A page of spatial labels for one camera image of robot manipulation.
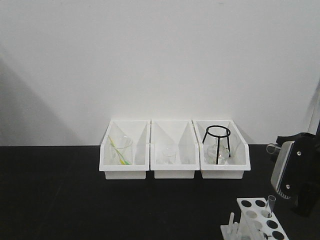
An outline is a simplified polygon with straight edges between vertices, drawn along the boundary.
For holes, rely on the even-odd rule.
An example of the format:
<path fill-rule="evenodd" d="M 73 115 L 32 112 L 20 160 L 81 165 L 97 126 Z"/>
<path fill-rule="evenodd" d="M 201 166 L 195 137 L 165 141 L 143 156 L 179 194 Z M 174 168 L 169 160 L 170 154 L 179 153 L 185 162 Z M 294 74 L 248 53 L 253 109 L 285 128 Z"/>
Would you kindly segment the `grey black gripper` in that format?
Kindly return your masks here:
<path fill-rule="evenodd" d="M 275 162 L 271 185 L 280 197 L 291 201 L 293 212 L 309 216 L 320 199 L 320 134 L 278 136 L 270 147 Z"/>

